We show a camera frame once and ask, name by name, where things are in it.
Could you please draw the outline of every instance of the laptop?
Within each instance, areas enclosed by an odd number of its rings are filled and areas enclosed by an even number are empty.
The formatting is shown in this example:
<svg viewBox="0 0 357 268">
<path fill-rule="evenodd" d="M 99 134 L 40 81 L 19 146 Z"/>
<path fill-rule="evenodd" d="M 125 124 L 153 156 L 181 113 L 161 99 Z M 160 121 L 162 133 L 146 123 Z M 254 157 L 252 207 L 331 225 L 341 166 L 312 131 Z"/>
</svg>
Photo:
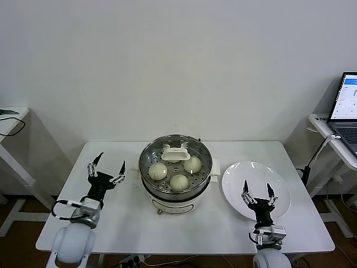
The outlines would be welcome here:
<svg viewBox="0 0 357 268">
<path fill-rule="evenodd" d="M 357 72 L 343 73 L 327 124 L 357 156 Z"/>
</svg>

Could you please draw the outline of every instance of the laptop keyboard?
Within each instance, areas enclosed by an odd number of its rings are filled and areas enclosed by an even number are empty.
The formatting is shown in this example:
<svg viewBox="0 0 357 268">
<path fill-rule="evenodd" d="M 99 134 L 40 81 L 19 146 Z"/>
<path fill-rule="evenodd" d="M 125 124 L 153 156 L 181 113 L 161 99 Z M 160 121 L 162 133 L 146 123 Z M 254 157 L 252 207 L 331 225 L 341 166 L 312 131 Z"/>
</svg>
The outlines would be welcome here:
<svg viewBox="0 0 357 268">
<path fill-rule="evenodd" d="M 348 127 L 348 128 L 337 128 L 341 135 L 347 140 L 350 144 L 357 143 L 357 128 Z"/>
</svg>

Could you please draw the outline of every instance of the steamed bun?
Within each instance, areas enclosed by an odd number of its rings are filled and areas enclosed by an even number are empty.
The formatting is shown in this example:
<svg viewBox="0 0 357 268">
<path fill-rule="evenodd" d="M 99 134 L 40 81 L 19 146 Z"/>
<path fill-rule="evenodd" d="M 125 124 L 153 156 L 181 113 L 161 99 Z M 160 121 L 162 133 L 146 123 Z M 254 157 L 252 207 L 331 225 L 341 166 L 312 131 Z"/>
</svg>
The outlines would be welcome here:
<svg viewBox="0 0 357 268">
<path fill-rule="evenodd" d="M 184 162 L 184 168 L 190 174 L 199 172 L 201 165 L 202 162 L 197 156 L 191 156 L 190 159 Z"/>
<path fill-rule="evenodd" d="M 162 180 L 167 175 L 167 167 L 163 163 L 155 163 L 149 167 L 149 176 L 153 180 Z"/>
<path fill-rule="evenodd" d="M 173 191 L 187 190 L 189 186 L 189 180 L 185 175 L 175 175 L 170 180 L 170 187 Z"/>
</svg>

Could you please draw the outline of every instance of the white plate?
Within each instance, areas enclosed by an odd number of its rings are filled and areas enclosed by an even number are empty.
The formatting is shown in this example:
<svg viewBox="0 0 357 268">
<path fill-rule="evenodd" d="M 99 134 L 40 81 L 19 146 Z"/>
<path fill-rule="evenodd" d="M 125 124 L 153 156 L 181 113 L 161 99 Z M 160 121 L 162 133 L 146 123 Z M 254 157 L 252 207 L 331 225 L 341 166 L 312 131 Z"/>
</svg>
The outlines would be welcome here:
<svg viewBox="0 0 357 268">
<path fill-rule="evenodd" d="M 273 188 L 275 209 L 272 219 L 279 219 L 289 210 L 291 204 L 290 191 L 285 180 L 271 168 L 258 162 L 238 162 L 227 168 L 222 178 L 223 193 L 230 205 L 243 216 L 255 221 L 254 212 L 243 201 L 244 180 L 247 180 L 252 197 L 269 199 L 267 183 Z"/>
</svg>

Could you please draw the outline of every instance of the white wall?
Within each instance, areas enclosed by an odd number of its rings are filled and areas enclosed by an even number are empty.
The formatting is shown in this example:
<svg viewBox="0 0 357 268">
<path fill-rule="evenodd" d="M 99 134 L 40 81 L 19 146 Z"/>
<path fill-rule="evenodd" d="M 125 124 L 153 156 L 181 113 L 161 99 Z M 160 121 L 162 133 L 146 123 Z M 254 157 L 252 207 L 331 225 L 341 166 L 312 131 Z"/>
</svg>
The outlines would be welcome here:
<svg viewBox="0 0 357 268">
<path fill-rule="evenodd" d="M 87 140 L 280 140 L 357 70 L 354 0 L 0 1 L 0 105 Z"/>
</svg>

